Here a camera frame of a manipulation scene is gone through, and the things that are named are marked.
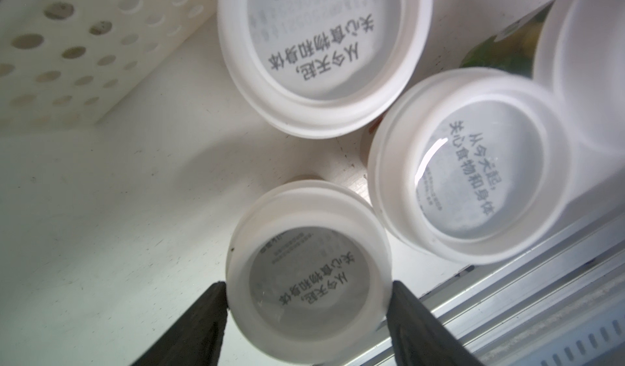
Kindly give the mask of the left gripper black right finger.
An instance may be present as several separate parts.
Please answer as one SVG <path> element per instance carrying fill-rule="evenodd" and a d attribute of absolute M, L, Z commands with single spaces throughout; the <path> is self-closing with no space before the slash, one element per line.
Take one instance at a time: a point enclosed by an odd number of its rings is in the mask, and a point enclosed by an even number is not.
<path fill-rule="evenodd" d="M 392 283 L 387 328 L 398 365 L 482 365 L 401 281 Z"/>

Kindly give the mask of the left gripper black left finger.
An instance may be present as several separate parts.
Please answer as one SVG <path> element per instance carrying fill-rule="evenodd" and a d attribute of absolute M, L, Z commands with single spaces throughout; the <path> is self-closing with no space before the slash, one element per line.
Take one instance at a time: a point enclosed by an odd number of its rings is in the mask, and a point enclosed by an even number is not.
<path fill-rule="evenodd" d="M 226 330 L 226 283 L 212 284 L 135 365 L 217 365 Z"/>

